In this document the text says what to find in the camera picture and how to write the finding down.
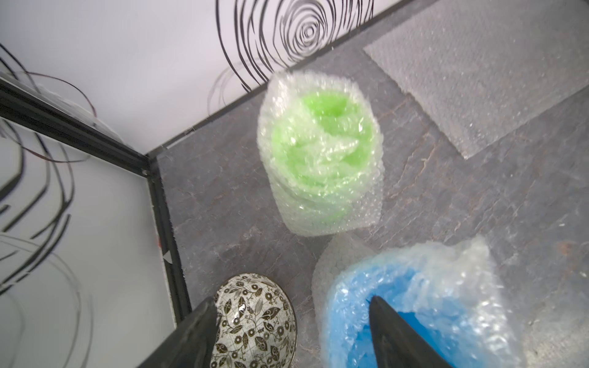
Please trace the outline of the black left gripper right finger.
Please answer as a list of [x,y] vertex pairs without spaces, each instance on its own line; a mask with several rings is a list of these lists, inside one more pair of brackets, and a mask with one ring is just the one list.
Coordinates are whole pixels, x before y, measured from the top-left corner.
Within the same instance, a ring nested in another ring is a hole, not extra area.
[[452,367],[379,296],[371,299],[369,322],[378,367]]

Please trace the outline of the green plastic wine glass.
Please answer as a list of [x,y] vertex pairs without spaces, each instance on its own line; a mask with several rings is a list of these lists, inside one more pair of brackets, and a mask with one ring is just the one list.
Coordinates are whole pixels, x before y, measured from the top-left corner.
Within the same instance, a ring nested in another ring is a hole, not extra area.
[[376,166],[374,118],[343,92],[295,98],[270,136],[270,164],[278,184],[300,210],[340,222],[368,191]]

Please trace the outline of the blue plastic wine glass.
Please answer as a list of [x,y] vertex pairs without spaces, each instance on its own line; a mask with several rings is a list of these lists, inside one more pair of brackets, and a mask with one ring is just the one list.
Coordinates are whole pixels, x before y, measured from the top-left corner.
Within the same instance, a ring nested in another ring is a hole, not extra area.
[[322,329],[327,367],[464,367],[452,334],[432,308],[402,306],[418,271],[396,262],[358,264],[343,273],[328,295]]

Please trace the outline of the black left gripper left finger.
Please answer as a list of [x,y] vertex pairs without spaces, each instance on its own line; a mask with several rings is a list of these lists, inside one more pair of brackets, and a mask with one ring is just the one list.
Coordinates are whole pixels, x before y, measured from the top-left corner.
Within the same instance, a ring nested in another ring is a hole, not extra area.
[[213,297],[206,298],[139,367],[210,367],[217,315]]

